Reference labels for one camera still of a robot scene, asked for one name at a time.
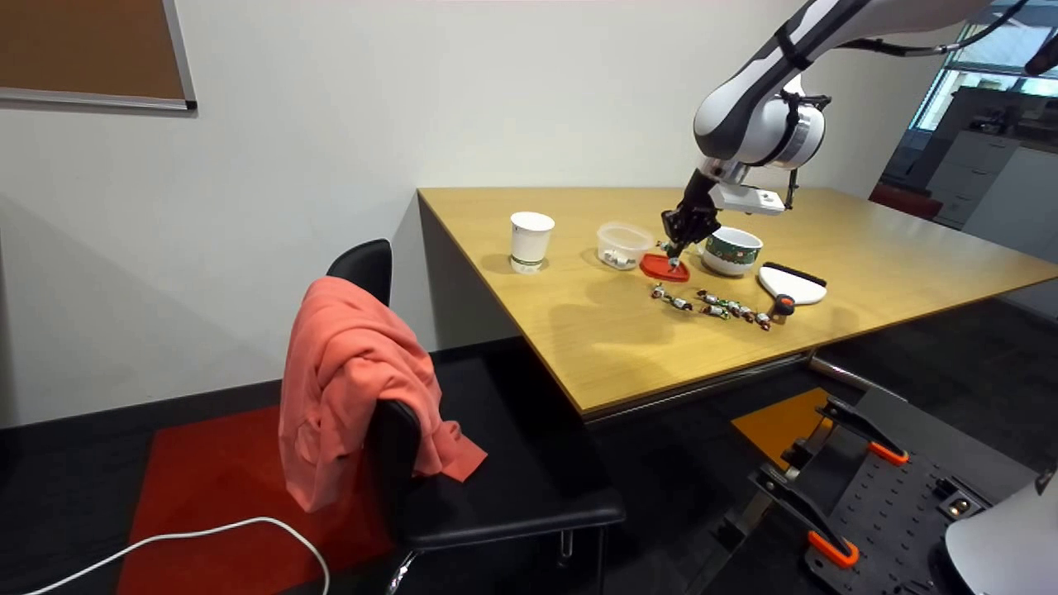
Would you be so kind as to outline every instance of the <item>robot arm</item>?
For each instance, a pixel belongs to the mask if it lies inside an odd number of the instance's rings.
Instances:
[[[988,8],[988,0],[805,0],[719,90],[695,111],[695,138],[704,153],[683,197],[665,212],[669,259],[716,231],[716,212],[777,216],[777,193],[746,189],[754,165],[799,170],[822,144],[827,97],[805,97],[799,74],[842,42],[938,30]]]

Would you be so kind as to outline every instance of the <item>wire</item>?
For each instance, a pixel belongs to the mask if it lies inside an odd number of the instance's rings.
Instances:
[[[327,570],[320,548],[315,548],[294,526],[287,526],[287,523],[280,523],[280,518],[274,518],[274,516],[247,516],[247,518],[239,518],[239,523],[228,523],[228,526],[211,526],[211,530],[195,530],[195,533],[158,533],[158,534],[137,539],[137,542],[133,542],[133,546],[126,546],[126,548],[119,548],[119,552],[93,561],[93,566],[85,566],[85,570],[78,570],[78,572],[53,581],[53,584],[33,588],[33,591],[25,591],[25,595],[55,591],[55,588],[64,588],[64,584],[68,584],[68,581],[78,581],[78,579],[93,575],[97,570],[112,566],[114,560],[126,560],[128,552],[146,548],[146,546],[151,546],[151,542],[209,539],[209,534],[221,534],[221,533],[234,533],[234,530],[247,530],[247,526],[279,526],[279,530],[283,530],[294,542],[302,542],[302,546],[318,560],[318,566],[320,566],[320,572],[323,572],[323,588],[320,588],[320,591],[323,591],[323,595],[331,591],[331,570]]]
[[[997,27],[1004,27],[1015,14],[1022,14],[1028,0],[1015,0],[1011,8],[1004,8],[985,30],[960,40],[960,42],[941,42],[941,46],[899,46],[899,42],[886,42],[886,40],[851,40],[842,42],[842,50],[867,50],[867,54],[886,54],[886,56],[948,56],[960,54],[985,38],[992,38]]]

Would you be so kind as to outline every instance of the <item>clear plastic container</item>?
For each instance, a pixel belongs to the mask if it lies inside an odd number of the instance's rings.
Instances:
[[[638,269],[638,259],[655,244],[655,234],[620,222],[604,222],[595,234],[598,261],[610,269]]]

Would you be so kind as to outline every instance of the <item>small bowl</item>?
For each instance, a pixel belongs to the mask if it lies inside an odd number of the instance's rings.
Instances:
[[[638,259],[655,244],[655,234],[620,222],[604,222],[595,234],[598,261],[614,269],[638,269]]]
[[[762,238],[743,229],[716,229],[709,238],[698,244],[704,269],[741,279],[754,269],[762,252]]]

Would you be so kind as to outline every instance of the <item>bulletin board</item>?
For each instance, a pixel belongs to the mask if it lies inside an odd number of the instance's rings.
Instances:
[[[0,104],[195,111],[172,0],[0,0]]]

